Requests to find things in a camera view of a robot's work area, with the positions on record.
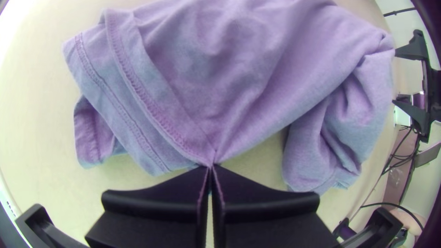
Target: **beige surface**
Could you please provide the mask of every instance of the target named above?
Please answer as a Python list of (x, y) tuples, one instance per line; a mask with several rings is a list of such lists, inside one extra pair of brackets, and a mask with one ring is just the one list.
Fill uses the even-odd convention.
[[(181, 173), (151, 177), (125, 155), (85, 170), (75, 157), (72, 114), (79, 90), (64, 63), (62, 42), (96, 24), (104, 7), (145, 2), (39, 0), (20, 25), (0, 67), (0, 168), (9, 192), (23, 211), (34, 203), (45, 206), (58, 228), (81, 241), (103, 212), (103, 191), (149, 187)], [(337, 2), (387, 28), (374, 1)], [(331, 189), (321, 198), (318, 213), (329, 228), (355, 212), (378, 178), (396, 137), (392, 105), (390, 111), (357, 183), (349, 190)], [(280, 168), (283, 137), (278, 133), (225, 166), (264, 185), (285, 189)], [(382, 199), (383, 181), (378, 188), (371, 202)], [(361, 212), (353, 225), (365, 224), (368, 215)]]

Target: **purple cloth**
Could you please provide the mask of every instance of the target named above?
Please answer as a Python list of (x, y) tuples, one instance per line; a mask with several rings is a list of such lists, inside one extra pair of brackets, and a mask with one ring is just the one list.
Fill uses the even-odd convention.
[(329, 0), (163, 0), (106, 10), (63, 48), (85, 167), (222, 163), (291, 125), (294, 191), (347, 187), (383, 128), (391, 37)]

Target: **purple t-shirt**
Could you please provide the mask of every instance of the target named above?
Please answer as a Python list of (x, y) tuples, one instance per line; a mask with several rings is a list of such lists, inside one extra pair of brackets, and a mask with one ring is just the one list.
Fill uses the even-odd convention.
[(232, 158), (291, 125), (294, 191), (348, 187), (392, 99), (390, 35), (330, 0), (162, 0), (106, 10), (63, 52), (85, 167), (128, 152), (160, 175)]

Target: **wrinkled fabric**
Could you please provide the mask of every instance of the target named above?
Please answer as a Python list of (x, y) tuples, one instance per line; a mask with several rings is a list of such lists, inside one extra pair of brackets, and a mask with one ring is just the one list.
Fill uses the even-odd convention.
[(348, 187), (392, 97), (391, 37), (330, 0), (162, 0), (105, 10), (64, 45), (85, 167), (212, 166), (290, 125), (293, 191)]

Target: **black bracket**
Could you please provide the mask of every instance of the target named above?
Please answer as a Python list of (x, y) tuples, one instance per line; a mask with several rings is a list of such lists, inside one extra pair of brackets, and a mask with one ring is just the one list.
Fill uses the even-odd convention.
[[(104, 192), (105, 212), (85, 239), (91, 248), (204, 248), (210, 192), (216, 248), (354, 247), (340, 245), (318, 217), (317, 194), (274, 190), (221, 166), (143, 190)], [(34, 248), (86, 248), (59, 231), (41, 205), (16, 223)], [(369, 224), (369, 244), (383, 242), (384, 232), (397, 234), (394, 225), (380, 224)]]

